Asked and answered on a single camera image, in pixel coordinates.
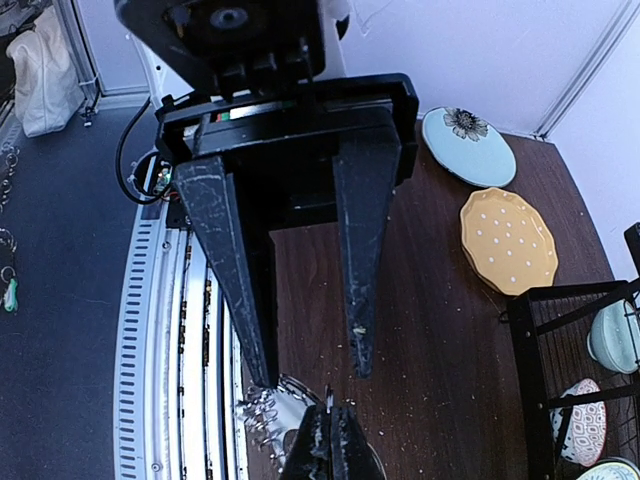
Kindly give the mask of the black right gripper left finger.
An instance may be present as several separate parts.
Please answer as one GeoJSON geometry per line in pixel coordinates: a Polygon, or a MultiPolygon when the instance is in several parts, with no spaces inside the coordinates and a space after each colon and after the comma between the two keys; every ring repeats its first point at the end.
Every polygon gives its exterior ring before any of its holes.
{"type": "Polygon", "coordinates": [[[323,405],[306,409],[280,479],[327,480],[330,473],[330,415],[323,405]]]}

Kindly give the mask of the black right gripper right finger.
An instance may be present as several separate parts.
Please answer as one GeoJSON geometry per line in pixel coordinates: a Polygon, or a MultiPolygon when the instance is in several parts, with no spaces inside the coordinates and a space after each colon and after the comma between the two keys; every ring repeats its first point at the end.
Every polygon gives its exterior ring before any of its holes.
{"type": "Polygon", "coordinates": [[[333,479],[384,479],[385,473],[354,413],[333,407],[330,413],[331,473],[333,479]]]}

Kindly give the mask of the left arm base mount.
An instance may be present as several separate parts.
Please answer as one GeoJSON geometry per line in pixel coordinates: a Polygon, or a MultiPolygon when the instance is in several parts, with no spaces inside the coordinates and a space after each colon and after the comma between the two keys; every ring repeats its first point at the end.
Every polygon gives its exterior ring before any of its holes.
{"type": "Polygon", "coordinates": [[[141,207],[143,221],[162,220],[167,229],[188,230],[191,223],[181,197],[170,185],[171,176],[170,163],[151,150],[132,163],[127,186],[142,200],[157,198],[141,207]]]}

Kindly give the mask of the large keyring with red grip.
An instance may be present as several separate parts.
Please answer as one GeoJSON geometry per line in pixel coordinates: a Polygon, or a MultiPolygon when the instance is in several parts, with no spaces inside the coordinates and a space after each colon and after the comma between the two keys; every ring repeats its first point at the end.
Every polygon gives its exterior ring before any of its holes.
{"type": "MultiPolygon", "coordinates": [[[[305,411],[314,405],[325,406],[329,415],[333,407],[349,408],[335,402],[334,392],[329,386],[325,388],[325,396],[320,398],[302,382],[285,374],[280,376],[274,388],[250,387],[245,398],[237,403],[239,418],[257,448],[267,448],[270,451],[270,460],[279,477],[305,411]]],[[[379,455],[370,443],[369,445],[380,461],[386,478],[379,455]]]]}

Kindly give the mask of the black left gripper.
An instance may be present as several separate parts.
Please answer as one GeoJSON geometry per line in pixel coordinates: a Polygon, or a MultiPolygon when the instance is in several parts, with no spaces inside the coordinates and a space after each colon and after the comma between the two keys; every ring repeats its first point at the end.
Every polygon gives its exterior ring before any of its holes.
{"type": "Polygon", "coordinates": [[[163,100],[156,146],[224,294],[253,382],[279,379],[268,228],[338,218],[355,374],[372,375],[376,292],[394,189],[413,172],[418,96],[403,73],[300,84],[233,103],[163,100]]]}

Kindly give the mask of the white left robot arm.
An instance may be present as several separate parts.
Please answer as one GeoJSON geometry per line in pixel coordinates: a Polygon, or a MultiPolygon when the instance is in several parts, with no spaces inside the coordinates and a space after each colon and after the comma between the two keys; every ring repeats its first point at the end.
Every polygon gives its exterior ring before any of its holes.
{"type": "Polygon", "coordinates": [[[115,13],[253,380],[279,376],[271,235],[331,222],[354,369],[369,377],[387,219],[417,151],[410,78],[346,75],[345,1],[119,1],[115,13]]]}

